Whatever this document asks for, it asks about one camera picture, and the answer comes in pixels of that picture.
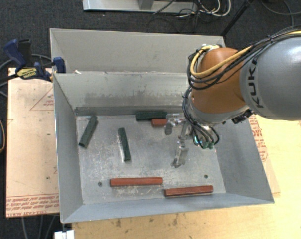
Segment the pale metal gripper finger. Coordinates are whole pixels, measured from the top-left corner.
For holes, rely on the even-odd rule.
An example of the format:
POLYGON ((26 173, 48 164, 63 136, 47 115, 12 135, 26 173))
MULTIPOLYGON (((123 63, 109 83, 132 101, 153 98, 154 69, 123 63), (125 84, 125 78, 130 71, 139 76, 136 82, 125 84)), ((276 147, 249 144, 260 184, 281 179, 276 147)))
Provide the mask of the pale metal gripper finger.
POLYGON ((182 151, 183 151, 183 143, 178 141, 177 144, 178 144, 178 146, 176 147, 175 156, 171 163, 171 166, 173 168, 178 168, 182 165, 181 155, 182 155, 182 151))
POLYGON ((188 148, 185 142, 181 143, 181 164, 184 165, 186 162, 186 157, 188 153, 188 148))

